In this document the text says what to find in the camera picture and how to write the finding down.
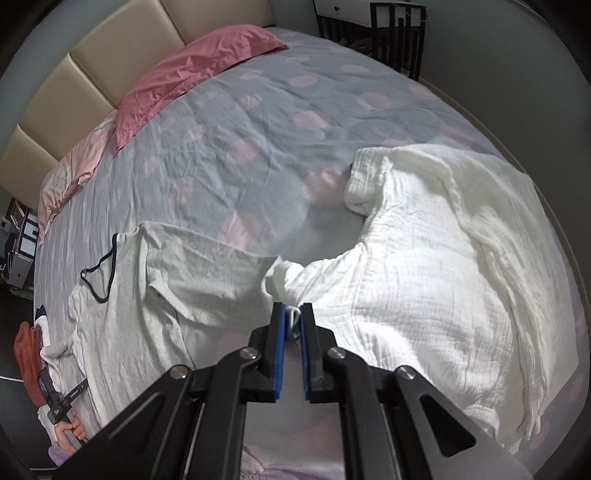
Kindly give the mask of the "person's left hand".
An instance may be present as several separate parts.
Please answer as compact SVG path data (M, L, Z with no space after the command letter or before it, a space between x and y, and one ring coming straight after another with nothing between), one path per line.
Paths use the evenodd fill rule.
M76 448L71 442L69 436L72 436L79 442L84 441L87 437L84 425L74 410L69 412L67 420L62 420L54 425L54 433L58 446L62 450L68 451L70 453L74 453Z

